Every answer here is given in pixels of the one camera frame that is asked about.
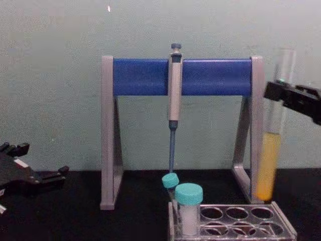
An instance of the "small vial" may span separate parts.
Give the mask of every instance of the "small vial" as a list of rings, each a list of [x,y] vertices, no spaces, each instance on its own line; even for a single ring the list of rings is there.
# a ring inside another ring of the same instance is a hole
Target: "small vial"
[[[199,236],[202,187],[194,183],[180,184],[175,188],[175,199],[178,203],[183,236]]]
[[[173,208],[175,210],[176,215],[178,214],[177,212],[177,202],[175,200],[175,187],[179,184],[179,178],[176,173],[168,173],[165,176],[162,177],[162,182],[164,188],[167,189],[167,192],[169,193],[170,200],[173,204]]]

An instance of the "micropipette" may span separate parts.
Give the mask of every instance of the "micropipette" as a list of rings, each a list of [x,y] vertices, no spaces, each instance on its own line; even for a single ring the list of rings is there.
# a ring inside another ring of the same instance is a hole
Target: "micropipette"
[[[172,44],[173,53],[169,57],[169,128],[171,130],[170,136],[170,173],[174,169],[174,154],[175,154],[175,131],[178,126],[182,95],[182,70],[183,59],[180,49],[181,44]]]

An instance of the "test tube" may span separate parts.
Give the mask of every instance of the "test tube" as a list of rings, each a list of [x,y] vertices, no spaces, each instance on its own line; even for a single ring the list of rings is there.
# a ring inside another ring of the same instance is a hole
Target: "test tube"
[[[176,215],[177,212],[177,202],[175,200],[175,187],[179,184],[179,178],[175,172],[168,173],[162,177],[162,182],[164,188],[167,189],[167,192],[169,193],[170,200],[173,204],[174,211]]]
[[[201,202],[203,189],[194,183],[184,183],[175,188],[175,199],[178,203],[178,213],[183,236],[200,235]]]
[[[294,63],[295,51],[293,49],[280,49],[274,82],[290,84]],[[282,106],[281,102],[269,101],[268,105],[264,126],[263,150],[256,184],[256,196],[263,201],[268,201],[272,198],[281,133],[283,132],[286,117],[286,108]]]

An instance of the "glass test tube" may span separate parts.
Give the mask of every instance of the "glass test tube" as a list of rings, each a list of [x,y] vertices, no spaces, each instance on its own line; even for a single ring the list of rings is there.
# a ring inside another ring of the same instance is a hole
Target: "glass test tube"
[[[275,68],[274,81],[291,83],[295,63],[293,49],[281,49]],[[259,173],[256,186],[256,196],[268,201],[272,198],[275,171],[286,117],[286,108],[281,102],[269,101],[266,123],[263,135],[263,150],[259,164]]]

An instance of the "teal cap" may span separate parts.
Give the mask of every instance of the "teal cap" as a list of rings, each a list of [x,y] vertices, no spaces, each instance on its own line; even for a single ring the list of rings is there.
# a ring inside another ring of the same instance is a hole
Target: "teal cap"
[[[178,176],[174,172],[168,173],[165,176],[163,176],[162,181],[165,188],[175,187],[180,182]]]
[[[203,189],[194,183],[183,183],[175,188],[175,199],[179,204],[197,205],[203,201]]]

